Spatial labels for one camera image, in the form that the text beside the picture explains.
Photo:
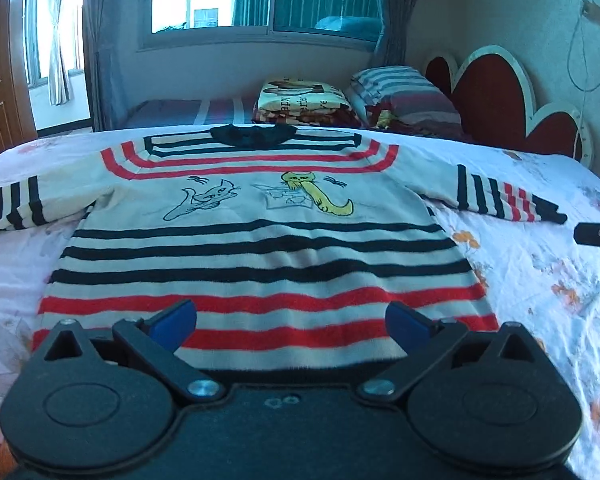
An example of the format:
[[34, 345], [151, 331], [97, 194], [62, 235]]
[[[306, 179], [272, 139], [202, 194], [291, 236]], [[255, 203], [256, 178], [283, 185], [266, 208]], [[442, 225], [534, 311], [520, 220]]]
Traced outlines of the striped knit sweater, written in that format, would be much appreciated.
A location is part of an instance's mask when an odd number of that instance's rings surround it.
[[391, 360], [393, 301], [478, 330], [498, 323], [430, 209], [563, 224], [559, 207], [467, 162], [353, 132], [214, 128], [129, 140], [0, 185], [0, 234], [80, 223], [41, 328], [197, 311], [182, 357], [205, 370]]

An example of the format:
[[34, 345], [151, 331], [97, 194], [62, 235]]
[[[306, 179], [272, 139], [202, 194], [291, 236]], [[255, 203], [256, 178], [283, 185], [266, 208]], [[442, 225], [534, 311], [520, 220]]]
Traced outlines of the white floral bed sheet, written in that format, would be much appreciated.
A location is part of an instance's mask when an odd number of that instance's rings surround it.
[[[0, 185], [129, 140], [209, 129], [214, 128], [130, 129], [30, 142], [0, 155]], [[446, 162], [467, 162], [550, 200], [566, 215], [563, 224], [510, 222], [430, 203], [437, 224], [460, 248], [486, 293], [498, 323], [493, 330], [508, 321], [526, 326], [578, 398], [584, 421], [570, 467], [583, 479], [600, 479], [600, 247], [578, 245], [573, 239], [579, 222], [600, 223], [600, 179], [560, 155], [347, 129], [299, 130], [353, 132], [385, 144], [411, 146]], [[41, 328], [43, 292], [80, 220], [73, 214], [48, 226], [0, 234], [0, 406], [32, 349], [49, 333]], [[399, 349], [395, 359], [340, 367], [208, 371], [286, 379], [343, 370], [361, 374], [375, 364], [400, 359]], [[0, 455], [5, 448], [0, 429]]]

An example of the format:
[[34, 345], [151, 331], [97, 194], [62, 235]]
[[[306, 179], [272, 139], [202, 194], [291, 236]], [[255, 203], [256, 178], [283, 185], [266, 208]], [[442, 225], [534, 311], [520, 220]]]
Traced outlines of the red heart-shaped headboard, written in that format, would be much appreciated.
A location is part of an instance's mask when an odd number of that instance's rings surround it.
[[463, 63], [434, 52], [424, 75], [452, 102], [464, 133], [476, 143], [593, 165], [593, 138], [578, 107], [562, 101], [536, 104], [530, 76], [509, 50], [481, 47]]

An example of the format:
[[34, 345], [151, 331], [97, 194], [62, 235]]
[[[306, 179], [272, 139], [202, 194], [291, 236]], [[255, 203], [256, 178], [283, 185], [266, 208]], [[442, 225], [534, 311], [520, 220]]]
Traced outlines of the striped pillow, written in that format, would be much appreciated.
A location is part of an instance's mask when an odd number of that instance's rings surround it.
[[367, 128], [453, 141], [468, 139], [451, 100], [411, 66], [361, 70], [351, 77], [346, 96]]

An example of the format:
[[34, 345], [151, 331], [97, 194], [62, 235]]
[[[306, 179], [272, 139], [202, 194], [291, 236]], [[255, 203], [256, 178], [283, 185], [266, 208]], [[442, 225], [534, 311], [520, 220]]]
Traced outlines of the purple striped mattress cover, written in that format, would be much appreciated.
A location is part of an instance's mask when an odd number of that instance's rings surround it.
[[124, 128], [251, 124], [255, 96], [229, 99], [152, 100], [135, 107]]

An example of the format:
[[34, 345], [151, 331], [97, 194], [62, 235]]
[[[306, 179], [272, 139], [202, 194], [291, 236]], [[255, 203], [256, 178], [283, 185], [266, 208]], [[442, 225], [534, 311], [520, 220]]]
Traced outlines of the folded patterned blanket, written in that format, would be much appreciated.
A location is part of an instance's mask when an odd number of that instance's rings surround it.
[[344, 93], [326, 82], [278, 77], [265, 81], [254, 104], [257, 124], [360, 128]]

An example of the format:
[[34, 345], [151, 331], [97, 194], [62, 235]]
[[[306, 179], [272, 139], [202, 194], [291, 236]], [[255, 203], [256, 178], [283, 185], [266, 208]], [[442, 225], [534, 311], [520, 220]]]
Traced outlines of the window with teal curtain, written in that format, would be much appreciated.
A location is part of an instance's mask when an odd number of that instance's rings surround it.
[[285, 41], [373, 49], [378, 0], [143, 0], [145, 48]]

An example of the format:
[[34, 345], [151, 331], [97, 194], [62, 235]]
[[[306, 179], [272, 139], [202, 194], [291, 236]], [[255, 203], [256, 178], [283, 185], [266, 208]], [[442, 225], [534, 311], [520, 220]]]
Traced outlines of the grey curtain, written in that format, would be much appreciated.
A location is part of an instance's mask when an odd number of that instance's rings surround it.
[[128, 103], [120, 68], [118, 40], [121, 0], [83, 0], [84, 77], [95, 131], [120, 128]]

